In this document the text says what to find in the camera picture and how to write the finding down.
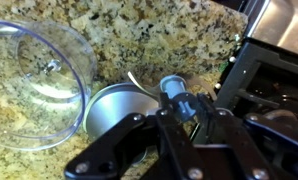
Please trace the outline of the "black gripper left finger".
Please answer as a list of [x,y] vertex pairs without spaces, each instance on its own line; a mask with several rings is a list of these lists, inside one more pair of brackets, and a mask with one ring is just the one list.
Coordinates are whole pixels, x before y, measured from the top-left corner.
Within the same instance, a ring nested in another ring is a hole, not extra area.
[[166,93],[160,94],[161,109],[157,124],[162,138],[161,148],[167,153],[172,173],[177,180],[203,180],[204,165],[186,132],[174,117],[173,103]]

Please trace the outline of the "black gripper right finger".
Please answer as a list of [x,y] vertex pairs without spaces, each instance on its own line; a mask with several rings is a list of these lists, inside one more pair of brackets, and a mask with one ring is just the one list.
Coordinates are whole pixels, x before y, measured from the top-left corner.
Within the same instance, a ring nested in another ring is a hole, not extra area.
[[199,130],[196,144],[214,180],[276,180],[269,163],[256,147],[241,120],[216,109],[203,94],[197,95]]

